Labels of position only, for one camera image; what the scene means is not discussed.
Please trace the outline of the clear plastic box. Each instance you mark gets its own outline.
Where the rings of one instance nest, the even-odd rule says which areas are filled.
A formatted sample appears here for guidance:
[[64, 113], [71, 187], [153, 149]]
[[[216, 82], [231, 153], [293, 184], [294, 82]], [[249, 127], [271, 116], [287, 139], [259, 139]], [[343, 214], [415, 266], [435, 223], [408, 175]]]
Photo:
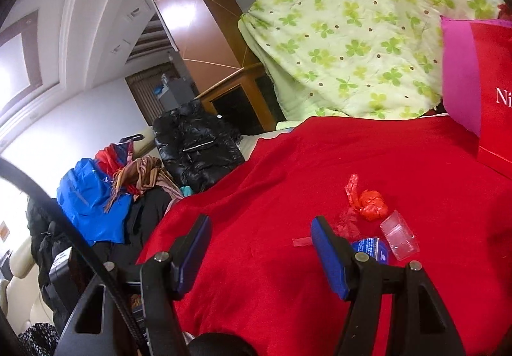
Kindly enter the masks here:
[[404, 261], [419, 252], [416, 237], [397, 210], [382, 221], [380, 228], [390, 246], [390, 251], [399, 261]]

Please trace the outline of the blue white medicine box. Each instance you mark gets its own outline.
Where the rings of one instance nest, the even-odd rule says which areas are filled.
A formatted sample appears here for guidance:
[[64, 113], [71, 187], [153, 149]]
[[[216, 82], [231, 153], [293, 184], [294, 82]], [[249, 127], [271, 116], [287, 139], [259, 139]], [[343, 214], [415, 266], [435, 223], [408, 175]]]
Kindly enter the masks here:
[[381, 264], [389, 263], [389, 253], [386, 244], [378, 237], [365, 238], [359, 241], [354, 241], [351, 247], [355, 252], [363, 252], [373, 257]]

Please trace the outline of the red plastic bag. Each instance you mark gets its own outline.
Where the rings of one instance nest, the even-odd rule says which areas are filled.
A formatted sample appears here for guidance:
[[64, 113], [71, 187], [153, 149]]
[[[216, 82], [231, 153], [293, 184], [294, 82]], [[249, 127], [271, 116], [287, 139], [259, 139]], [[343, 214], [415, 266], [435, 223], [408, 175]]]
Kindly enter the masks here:
[[390, 211], [382, 195], [376, 190], [364, 190], [359, 193], [357, 183], [358, 175], [352, 174], [345, 185], [345, 194], [350, 207], [369, 222], [387, 218]]

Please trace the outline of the striped brown scarf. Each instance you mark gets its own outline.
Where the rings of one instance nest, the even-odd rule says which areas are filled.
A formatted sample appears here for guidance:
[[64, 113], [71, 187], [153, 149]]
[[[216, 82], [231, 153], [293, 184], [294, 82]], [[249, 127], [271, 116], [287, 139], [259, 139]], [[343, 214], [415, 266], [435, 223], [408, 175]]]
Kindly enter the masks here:
[[167, 206], [169, 209], [174, 203], [179, 202], [184, 196], [180, 188], [174, 183], [172, 176], [165, 169], [160, 158], [144, 156], [135, 158], [132, 162], [116, 171], [112, 182], [110, 198], [104, 206], [104, 211], [110, 211], [117, 198], [133, 188], [134, 200], [141, 197], [146, 191], [155, 187], [163, 189], [171, 199]]

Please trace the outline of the red fleece blanket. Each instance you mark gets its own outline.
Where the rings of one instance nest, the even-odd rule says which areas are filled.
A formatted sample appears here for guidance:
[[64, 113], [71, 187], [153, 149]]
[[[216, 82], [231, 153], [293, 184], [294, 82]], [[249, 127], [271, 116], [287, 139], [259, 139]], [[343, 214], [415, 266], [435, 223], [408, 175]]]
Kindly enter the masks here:
[[140, 261], [170, 248], [205, 214], [212, 239], [189, 294], [176, 305], [190, 334], [237, 334], [260, 355], [332, 355], [349, 305], [331, 290], [312, 246], [312, 220], [379, 222], [349, 214], [352, 175], [378, 191], [417, 239], [417, 259], [441, 295], [465, 350], [489, 355], [511, 324], [511, 182], [476, 159], [477, 137], [450, 117], [378, 121], [312, 117], [258, 141], [210, 189], [181, 200]]

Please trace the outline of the red paper gift bag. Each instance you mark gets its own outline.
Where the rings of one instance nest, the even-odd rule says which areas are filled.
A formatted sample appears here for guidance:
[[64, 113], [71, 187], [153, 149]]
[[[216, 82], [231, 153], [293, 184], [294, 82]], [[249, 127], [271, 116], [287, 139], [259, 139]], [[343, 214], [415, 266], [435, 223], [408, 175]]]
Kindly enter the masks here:
[[477, 159], [511, 177], [511, 28], [474, 24], [481, 88], [481, 130]]

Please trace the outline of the green clover quilt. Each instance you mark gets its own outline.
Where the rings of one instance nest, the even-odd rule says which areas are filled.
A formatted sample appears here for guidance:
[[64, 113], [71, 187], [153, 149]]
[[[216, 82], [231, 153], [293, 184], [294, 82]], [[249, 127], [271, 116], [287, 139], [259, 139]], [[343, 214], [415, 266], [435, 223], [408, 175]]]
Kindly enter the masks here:
[[239, 19], [286, 119], [419, 117], [442, 97], [441, 18], [503, 0], [256, 0]]

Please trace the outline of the magenta pillow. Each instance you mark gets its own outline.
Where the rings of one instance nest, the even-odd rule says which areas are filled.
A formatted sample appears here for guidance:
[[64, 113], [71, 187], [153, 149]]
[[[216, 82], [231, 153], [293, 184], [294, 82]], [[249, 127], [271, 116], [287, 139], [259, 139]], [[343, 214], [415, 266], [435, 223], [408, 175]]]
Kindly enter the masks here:
[[481, 89], [480, 72], [471, 26], [510, 28], [510, 20], [458, 20], [440, 17], [443, 33], [442, 99], [453, 120], [480, 136]]

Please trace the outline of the blue garment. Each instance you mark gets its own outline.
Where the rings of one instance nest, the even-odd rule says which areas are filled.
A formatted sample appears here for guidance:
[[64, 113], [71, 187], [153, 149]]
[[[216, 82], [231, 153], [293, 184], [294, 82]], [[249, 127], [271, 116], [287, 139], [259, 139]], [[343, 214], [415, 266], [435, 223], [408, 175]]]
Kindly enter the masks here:
[[121, 194], [106, 210], [110, 195], [110, 177], [91, 158], [79, 160], [62, 177], [56, 190], [56, 200], [64, 214], [89, 245], [99, 241], [125, 241], [124, 221], [132, 197]]

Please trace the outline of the black puffer jacket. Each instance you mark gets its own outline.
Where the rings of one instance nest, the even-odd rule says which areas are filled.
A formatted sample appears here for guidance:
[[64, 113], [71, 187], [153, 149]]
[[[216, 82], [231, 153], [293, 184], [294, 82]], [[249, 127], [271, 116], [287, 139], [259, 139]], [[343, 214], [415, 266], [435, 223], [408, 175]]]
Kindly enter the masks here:
[[167, 111], [153, 123], [155, 145], [176, 185], [194, 193], [211, 188], [245, 162], [239, 132], [199, 100]]

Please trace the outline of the wooden cabinet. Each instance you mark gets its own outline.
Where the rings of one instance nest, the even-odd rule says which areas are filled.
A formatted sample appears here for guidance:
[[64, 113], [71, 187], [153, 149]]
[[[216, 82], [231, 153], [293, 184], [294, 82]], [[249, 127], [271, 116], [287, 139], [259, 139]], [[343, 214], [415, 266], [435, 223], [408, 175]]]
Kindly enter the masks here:
[[272, 109], [259, 82], [269, 81], [261, 63], [245, 66], [223, 78], [219, 83], [200, 93], [205, 111], [220, 115], [241, 134], [257, 135], [276, 130], [280, 120], [279, 108]]

